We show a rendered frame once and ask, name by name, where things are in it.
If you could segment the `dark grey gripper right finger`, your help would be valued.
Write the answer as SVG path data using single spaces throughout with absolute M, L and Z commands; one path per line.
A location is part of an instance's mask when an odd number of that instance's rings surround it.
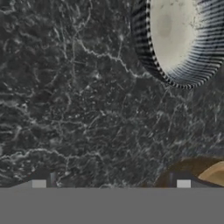
M 221 187 L 219 184 L 202 180 L 192 175 L 189 171 L 171 171 L 168 174 L 167 185 L 172 188 Z

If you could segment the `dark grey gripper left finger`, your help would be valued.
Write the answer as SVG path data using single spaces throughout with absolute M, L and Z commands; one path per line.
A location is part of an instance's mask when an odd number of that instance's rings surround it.
M 56 187 L 55 171 L 35 171 L 28 177 L 12 184 L 12 187 L 51 188 Z

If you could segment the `brown wooden bowl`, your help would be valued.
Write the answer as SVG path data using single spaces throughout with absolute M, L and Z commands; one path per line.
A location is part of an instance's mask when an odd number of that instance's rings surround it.
M 168 186 L 169 172 L 190 172 L 192 175 L 198 177 L 203 171 L 210 166 L 224 161 L 224 158 L 217 157 L 192 157 L 185 158 L 175 164 L 170 165 L 164 170 L 154 183 L 155 187 L 166 188 Z

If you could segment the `black and white striped bowl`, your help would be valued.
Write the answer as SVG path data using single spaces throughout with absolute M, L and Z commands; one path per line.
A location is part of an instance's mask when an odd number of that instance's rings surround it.
M 224 0 L 133 0 L 136 55 L 156 79 L 197 88 L 224 65 Z

